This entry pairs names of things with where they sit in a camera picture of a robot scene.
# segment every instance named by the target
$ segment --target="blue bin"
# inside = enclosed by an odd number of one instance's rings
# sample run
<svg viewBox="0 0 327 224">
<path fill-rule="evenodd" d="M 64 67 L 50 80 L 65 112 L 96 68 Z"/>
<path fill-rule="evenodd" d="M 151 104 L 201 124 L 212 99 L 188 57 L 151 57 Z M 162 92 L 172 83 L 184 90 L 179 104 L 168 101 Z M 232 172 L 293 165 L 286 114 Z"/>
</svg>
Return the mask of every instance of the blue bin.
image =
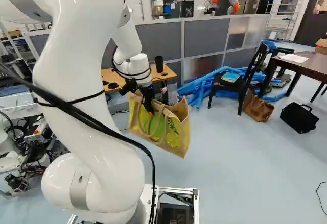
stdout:
<svg viewBox="0 0 327 224">
<path fill-rule="evenodd" d="M 170 14 L 171 11 L 172 11 L 172 8 L 171 8 L 170 5 L 164 5 L 164 6 L 163 6 L 163 12 L 164 12 L 164 13 L 168 13 L 168 14 Z"/>
</svg>

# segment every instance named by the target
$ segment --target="black cup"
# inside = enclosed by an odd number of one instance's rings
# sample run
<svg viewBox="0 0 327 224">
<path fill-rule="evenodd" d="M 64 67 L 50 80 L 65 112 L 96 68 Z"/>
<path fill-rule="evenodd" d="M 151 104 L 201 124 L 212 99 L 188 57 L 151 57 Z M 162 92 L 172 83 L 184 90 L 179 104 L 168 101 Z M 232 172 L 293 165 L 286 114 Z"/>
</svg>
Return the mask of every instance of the black cup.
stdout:
<svg viewBox="0 0 327 224">
<path fill-rule="evenodd" d="M 156 56 L 154 60 L 155 66 L 157 67 L 157 73 L 162 73 L 164 71 L 164 59 L 162 56 Z"/>
</svg>

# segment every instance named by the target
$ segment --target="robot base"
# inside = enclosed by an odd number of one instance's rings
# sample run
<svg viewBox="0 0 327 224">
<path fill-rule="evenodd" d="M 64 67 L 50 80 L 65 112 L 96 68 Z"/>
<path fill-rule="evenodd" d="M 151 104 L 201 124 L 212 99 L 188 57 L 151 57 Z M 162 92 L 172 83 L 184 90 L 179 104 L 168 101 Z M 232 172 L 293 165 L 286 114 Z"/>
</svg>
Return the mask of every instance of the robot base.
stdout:
<svg viewBox="0 0 327 224">
<path fill-rule="evenodd" d="M 164 194 L 183 202 L 184 203 L 183 209 L 186 210 L 187 207 L 189 207 L 189 209 L 190 209 L 189 213 L 191 213 L 190 216 L 193 218 L 193 220 L 191 221 L 192 224 L 200 223 L 200 219 L 199 219 L 200 196 L 199 196 L 198 189 L 195 189 L 195 188 L 170 188 L 170 187 L 156 186 L 156 189 L 155 189 L 155 195 L 156 195 L 155 206 L 156 206 L 156 208 L 154 210 L 154 216 L 156 216 L 156 220 L 153 222 L 154 224 L 155 223 L 166 224 L 165 221 L 167 221 L 166 220 L 167 219 L 167 211 L 170 211 L 171 213 L 174 212 L 174 211 L 172 211 L 173 209 L 175 209 L 174 207 L 177 207 L 176 208 L 177 210 L 181 209 L 180 205 L 160 203 L 159 198 Z M 152 198 L 152 185 L 145 185 L 142 195 L 140 197 L 142 204 L 144 205 L 145 211 L 146 211 L 146 220 L 145 220 L 144 224 L 149 223 L 149 217 L 150 217 L 150 211 L 151 211 L 151 198 Z M 165 220 L 162 218 L 163 211 L 165 212 L 165 215 L 166 215 Z M 77 218 L 78 217 L 76 215 L 72 215 L 67 224 L 78 224 Z"/>
</svg>

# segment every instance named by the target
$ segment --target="yellow tote bag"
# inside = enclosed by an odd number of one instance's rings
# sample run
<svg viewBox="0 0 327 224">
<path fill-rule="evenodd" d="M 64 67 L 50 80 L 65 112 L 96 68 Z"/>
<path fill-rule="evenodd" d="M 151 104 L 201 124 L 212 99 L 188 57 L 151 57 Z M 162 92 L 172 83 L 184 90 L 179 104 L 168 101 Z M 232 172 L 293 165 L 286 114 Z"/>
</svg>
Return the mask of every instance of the yellow tote bag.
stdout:
<svg viewBox="0 0 327 224">
<path fill-rule="evenodd" d="M 154 115 L 142 104 L 140 91 L 129 92 L 129 132 L 182 158 L 190 145 L 190 119 L 186 99 L 168 106 L 152 100 Z"/>
</svg>

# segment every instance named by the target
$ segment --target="black duffel bag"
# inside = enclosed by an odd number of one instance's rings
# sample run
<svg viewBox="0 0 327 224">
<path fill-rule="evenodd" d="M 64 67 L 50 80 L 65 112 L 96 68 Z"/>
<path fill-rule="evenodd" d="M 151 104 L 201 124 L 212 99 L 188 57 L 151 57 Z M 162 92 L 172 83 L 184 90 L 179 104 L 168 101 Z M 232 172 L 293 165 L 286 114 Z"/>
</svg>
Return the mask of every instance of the black duffel bag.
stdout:
<svg viewBox="0 0 327 224">
<path fill-rule="evenodd" d="M 283 108 L 281 119 L 297 131 L 299 134 L 307 133 L 316 128 L 319 118 L 311 113 L 312 108 L 308 105 L 290 103 Z"/>
</svg>

